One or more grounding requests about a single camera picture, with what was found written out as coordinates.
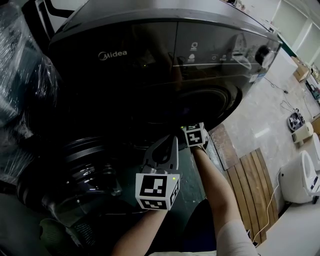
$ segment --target white cable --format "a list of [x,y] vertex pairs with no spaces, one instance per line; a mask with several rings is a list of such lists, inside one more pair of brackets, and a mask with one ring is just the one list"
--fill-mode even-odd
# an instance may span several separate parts
[[253,238],[253,242],[256,240],[257,235],[259,235],[260,232],[261,232],[262,230],[264,230],[264,229],[269,225],[269,223],[270,223],[268,208],[269,208],[269,206],[270,206],[270,204],[271,204],[272,198],[274,197],[277,188],[278,188],[279,185],[280,185],[280,183],[279,183],[279,174],[280,174],[280,171],[281,171],[281,169],[279,170],[278,174],[276,175],[276,181],[278,182],[278,185],[275,187],[275,189],[274,189],[274,191],[273,191],[273,193],[272,193],[270,202],[269,202],[268,206],[266,207],[266,214],[267,214],[267,216],[268,216],[268,223],[267,223],[263,228],[261,228],[258,233],[256,233],[256,235],[255,235],[254,238]]

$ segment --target dark pants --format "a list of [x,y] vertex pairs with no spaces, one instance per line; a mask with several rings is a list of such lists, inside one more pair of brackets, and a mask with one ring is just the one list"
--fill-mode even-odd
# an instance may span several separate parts
[[194,209],[182,236],[182,252],[210,252],[217,249],[214,220],[207,199]]

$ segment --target plastic wrap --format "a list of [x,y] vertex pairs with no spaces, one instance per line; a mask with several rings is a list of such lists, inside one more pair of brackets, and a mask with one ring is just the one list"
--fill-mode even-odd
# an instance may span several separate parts
[[59,75],[34,41],[19,7],[0,6],[0,180],[15,184],[35,155],[35,137],[56,123]]

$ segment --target person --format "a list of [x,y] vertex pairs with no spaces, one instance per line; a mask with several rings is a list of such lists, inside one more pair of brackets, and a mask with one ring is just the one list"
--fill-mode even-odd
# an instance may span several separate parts
[[[257,250],[246,232],[236,198],[228,181],[211,162],[203,147],[196,146],[190,149],[201,177],[207,202],[211,208],[211,216],[213,217],[211,229],[214,228],[216,252],[154,252],[150,256],[257,256]],[[167,212],[166,210],[148,211],[135,226],[120,238],[111,255],[144,256]]]

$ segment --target cardboard box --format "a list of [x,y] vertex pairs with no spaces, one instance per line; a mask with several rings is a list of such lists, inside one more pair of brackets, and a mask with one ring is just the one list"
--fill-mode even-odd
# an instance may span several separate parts
[[303,63],[300,62],[297,58],[295,58],[295,57],[291,57],[291,58],[298,66],[298,68],[293,73],[293,75],[299,82],[301,82],[303,79],[308,77],[308,75],[310,74],[310,70],[309,70],[309,68],[304,66]]

